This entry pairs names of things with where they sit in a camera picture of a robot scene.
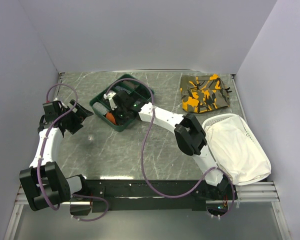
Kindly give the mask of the green divided organizer tray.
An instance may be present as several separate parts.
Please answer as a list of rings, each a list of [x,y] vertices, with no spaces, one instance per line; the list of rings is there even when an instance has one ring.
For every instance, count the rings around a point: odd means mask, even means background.
[[[138,87],[136,89],[131,89],[128,86],[126,86],[125,84],[123,84],[123,81],[132,81],[135,84],[138,84]],[[99,103],[103,104],[109,110],[109,112],[110,112],[110,110],[111,110],[110,103],[109,103],[108,100],[104,99],[104,94],[108,94],[109,91],[113,91],[113,92],[116,92],[116,93],[119,92],[118,90],[115,89],[115,86],[121,86],[123,88],[128,89],[129,90],[128,94],[131,94],[131,93],[139,94],[140,96],[142,96],[143,98],[145,98],[149,102],[152,100],[152,96],[155,94],[155,92],[152,89],[147,89],[147,87],[144,84],[142,84],[139,80],[137,80],[132,75],[130,75],[130,74],[124,74],[120,78],[118,78],[115,82],[113,82],[109,87],[107,87],[105,90],[103,90],[102,92],[100,92],[99,94],[97,94],[92,100],[90,100],[89,105],[92,108],[93,112],[98,117],[100,117],[104,122],[106,122],[110,127],[112,127],[115,131],[122,132],[134,120],[130,120],[130,121],[128,121],[124,125],[114,125],[109,120],[106,119],[106,116],[100,115],[99,113],[97,113],[93,109],[93,104],[96,103],[96,102],[99,102]]]

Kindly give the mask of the orange underwear beige waistband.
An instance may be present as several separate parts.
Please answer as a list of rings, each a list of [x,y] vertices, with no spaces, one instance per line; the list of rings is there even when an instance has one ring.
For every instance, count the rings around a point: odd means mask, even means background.
[[[111,112],[107,112],[105,115],[106,119],[110,121],[112,124],[117,125],[116,119]]]

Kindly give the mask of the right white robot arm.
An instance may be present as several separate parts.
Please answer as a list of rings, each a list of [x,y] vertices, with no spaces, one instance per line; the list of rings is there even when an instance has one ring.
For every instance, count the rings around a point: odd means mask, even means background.
[[[110,90],[103,98],[109,102],[110,112],[118,125],[138,119],[173,133],[180,151],[191,156],[206,174],[210,196],[218,200],[226,194],[227,188],[222,183],[224,174],[217,170],[218,164],[208,148],[206,133],[195,115],[173,113],[157,107],[152,94],[145,99],[136,93]]]

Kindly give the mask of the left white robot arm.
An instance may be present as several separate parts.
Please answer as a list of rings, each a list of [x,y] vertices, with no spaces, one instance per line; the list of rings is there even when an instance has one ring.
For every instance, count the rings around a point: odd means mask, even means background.
[[[29,168],[21,170],[19,180],[33,211],[58,207],[73,196],[84,201],[90,189],[83,175],[65,177],[57,164],[60,144],[65,132],[72,135],[83,127],[83,121],[93,113],[75,100],[71,107],[60,100],[44,103],[44,115],[39,120],[39,144]]]

